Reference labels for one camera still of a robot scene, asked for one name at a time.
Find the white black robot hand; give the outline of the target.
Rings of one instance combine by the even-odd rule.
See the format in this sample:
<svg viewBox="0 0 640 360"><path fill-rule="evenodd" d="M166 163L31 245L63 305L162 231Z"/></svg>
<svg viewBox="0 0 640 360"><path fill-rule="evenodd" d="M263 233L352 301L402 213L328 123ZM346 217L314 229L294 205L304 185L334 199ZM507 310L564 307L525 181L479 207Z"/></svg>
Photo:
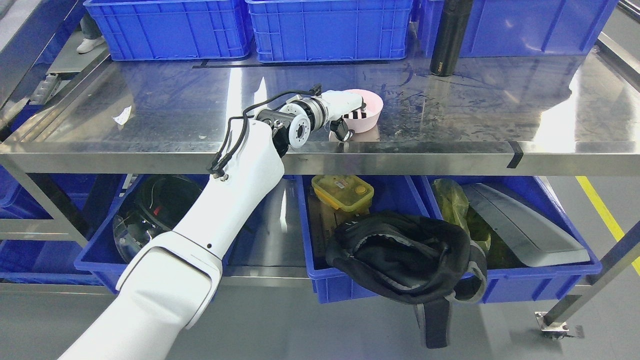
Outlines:
<svg viewBox="0 0 640 360"><path fill-rule="evenodd" d="M329 124L330 131L341 142L349 140L355 133L347 125L345 117L363 120L369 114L363 96L355 92L328 90L311 96L311 102L318 105L313 129L319 130Z"/></svg>

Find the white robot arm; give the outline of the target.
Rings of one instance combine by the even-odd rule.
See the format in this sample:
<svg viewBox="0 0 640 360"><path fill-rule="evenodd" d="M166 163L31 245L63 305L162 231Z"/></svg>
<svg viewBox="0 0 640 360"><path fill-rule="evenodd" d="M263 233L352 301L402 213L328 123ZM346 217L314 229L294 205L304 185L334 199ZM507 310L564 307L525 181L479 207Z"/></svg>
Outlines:
<svg viewBox="0 0 640 360"><path fill-rule="evenodd" d="M293 148L330 121L311 96L229 121L204 190L173 230L142 248L118 280L118 296L62 360L164 360L214 297L222 258L250 214L284 175L274 134Z"/></svg>

